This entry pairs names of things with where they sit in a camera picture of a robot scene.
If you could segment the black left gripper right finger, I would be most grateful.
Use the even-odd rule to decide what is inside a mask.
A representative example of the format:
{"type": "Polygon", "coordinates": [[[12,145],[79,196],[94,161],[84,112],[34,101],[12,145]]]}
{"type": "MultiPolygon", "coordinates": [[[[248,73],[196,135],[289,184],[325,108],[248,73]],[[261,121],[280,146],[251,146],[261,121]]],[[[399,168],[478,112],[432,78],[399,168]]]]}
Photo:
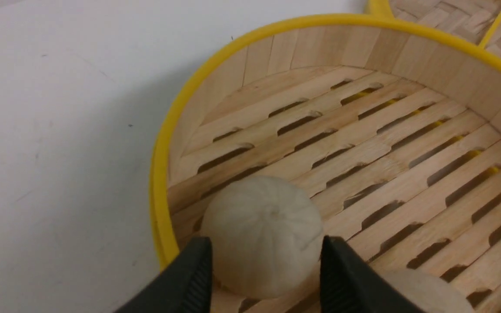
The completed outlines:
{"type": "Polygon", "coordinates": [[[323,313],[421,313],[340,236],[324,236],[320,259],[323,313]]]}

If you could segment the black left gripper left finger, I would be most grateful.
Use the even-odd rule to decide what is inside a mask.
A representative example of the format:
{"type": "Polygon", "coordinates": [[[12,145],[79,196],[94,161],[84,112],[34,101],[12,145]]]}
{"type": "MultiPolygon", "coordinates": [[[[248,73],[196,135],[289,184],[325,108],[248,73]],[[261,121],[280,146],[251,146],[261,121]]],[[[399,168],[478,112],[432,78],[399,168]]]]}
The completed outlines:
{"type": "Polygon", "coordinates": [[[209,313],[213,293],[210,238],[197,236],[117,313],[209,313]]]}

